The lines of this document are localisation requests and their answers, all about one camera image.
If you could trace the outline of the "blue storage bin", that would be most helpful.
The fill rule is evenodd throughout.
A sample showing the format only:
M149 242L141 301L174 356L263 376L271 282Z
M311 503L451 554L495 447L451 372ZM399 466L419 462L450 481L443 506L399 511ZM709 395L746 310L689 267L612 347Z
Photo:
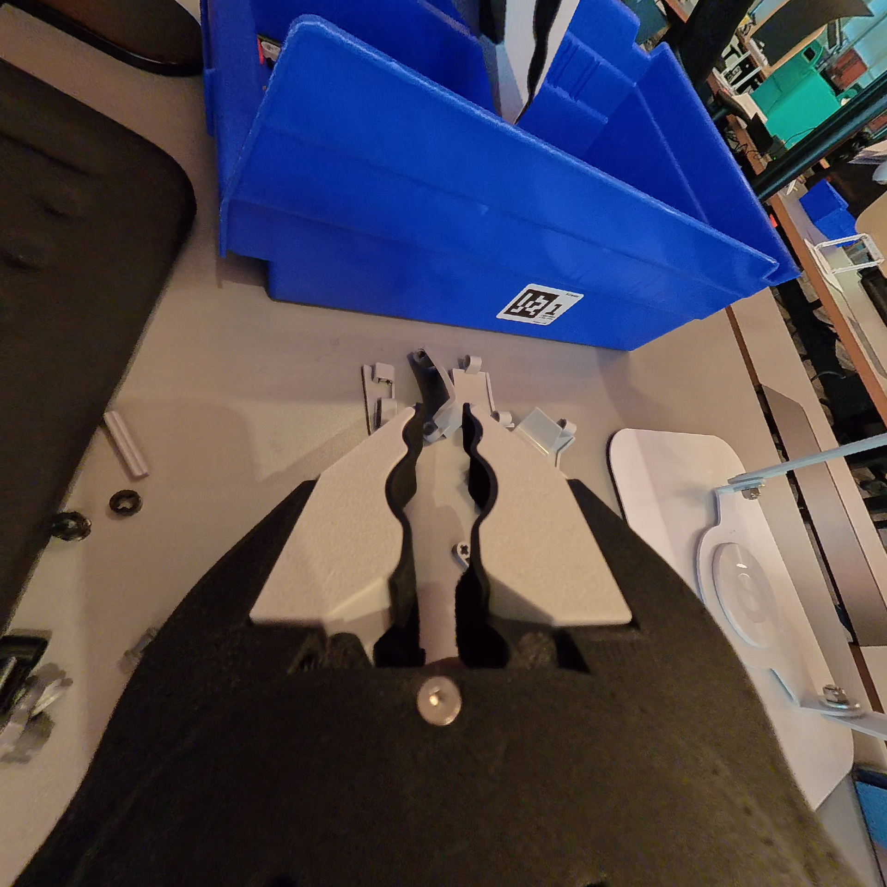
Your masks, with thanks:
M200 2L219 256L273 299L633 350L799 276L667 43L579 2L516 122L453 2Z

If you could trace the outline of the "white black striped sheet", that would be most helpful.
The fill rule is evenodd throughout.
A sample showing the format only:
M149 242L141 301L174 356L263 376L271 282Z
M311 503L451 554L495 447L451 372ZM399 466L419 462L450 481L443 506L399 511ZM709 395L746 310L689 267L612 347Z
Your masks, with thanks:
M492 2L489 69L499 115L516 124L544 83L578 1Z

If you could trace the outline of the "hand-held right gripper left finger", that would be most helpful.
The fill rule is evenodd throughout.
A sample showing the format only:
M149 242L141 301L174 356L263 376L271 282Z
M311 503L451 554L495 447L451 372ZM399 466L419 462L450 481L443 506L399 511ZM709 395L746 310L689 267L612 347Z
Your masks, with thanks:
M327 468L252 606L258 625L354 635L378 667L420 667L413 532L424 409L405 407Z

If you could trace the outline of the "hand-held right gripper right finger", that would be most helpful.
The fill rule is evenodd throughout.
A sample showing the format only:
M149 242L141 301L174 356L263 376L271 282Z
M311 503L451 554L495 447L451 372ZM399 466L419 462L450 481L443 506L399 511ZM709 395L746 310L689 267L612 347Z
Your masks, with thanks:
M464 404L477 514L458 582L458 651L470 669L571 667L574 629L622 629L632 611L554 457Z

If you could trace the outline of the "black studded mat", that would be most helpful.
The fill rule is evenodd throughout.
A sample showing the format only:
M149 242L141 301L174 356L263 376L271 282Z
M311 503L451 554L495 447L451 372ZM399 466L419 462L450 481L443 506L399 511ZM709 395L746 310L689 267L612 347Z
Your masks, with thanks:
M1 69L2 629L196 212L158 146Z

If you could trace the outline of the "dark rounded pad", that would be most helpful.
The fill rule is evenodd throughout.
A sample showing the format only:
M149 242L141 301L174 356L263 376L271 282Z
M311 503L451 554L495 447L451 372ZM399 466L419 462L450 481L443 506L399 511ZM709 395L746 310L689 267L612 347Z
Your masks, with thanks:
M146 72L203 72L199 22L176 1L3 1L106 55Z

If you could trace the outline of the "dark grey connector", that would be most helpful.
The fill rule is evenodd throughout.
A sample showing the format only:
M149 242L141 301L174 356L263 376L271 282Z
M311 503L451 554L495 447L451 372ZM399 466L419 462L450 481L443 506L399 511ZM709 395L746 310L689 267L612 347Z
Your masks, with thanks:
M128 648L119 660L119 666L123 673L132 674L142 661L146 649L156 639L159 628L156 626L148 627L136 640L136 642Z

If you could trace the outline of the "light grey flat panel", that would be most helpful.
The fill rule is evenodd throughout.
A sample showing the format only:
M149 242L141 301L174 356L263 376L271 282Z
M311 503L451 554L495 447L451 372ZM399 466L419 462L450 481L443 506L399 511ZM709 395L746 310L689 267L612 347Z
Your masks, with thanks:
M376 362L361 366L366 426L371 435L391 421L400 411L395 396L393 365Z

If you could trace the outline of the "small blue bin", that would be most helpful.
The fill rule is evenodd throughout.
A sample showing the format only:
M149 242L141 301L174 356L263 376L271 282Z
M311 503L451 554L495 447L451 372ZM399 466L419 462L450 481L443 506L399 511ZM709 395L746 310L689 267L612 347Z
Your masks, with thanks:
M799 202L825 241L857 235L856 219L850 213L847 201L826 179L816 183Z

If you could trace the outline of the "clear acrylic sign holder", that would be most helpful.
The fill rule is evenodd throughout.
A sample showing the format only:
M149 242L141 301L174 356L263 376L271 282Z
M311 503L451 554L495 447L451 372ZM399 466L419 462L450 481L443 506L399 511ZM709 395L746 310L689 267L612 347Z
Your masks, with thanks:
M804 244L824 274L861 272L884 262L883 253L864 232L819 243L805 239Z

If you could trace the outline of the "light grey stick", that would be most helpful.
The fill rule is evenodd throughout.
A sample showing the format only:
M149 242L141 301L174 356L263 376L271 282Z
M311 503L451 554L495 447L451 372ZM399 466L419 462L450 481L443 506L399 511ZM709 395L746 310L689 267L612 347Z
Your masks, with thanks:
M109 409L103 415L103 427L116 456L122 462L128 476L134 481L150 474L146 457L128 428L123 416Z

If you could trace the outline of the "teal cabinet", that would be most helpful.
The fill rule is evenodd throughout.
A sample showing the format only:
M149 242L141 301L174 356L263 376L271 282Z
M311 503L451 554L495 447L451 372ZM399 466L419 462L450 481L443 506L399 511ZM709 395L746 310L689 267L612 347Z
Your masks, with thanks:
M859 93L837 90L818 67L826 47L814 40L778 67L750 96L771 136L790 148Z

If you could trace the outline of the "grey panel with black curve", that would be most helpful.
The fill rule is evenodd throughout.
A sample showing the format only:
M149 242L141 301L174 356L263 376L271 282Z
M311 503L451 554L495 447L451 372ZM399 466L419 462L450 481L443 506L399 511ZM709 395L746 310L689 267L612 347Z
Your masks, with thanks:
M424 440L427 444L432 444L448 437L459 424L459 420L454 418L455 385L450 372L428 349L415 349L408 355L408 360L424 408Z

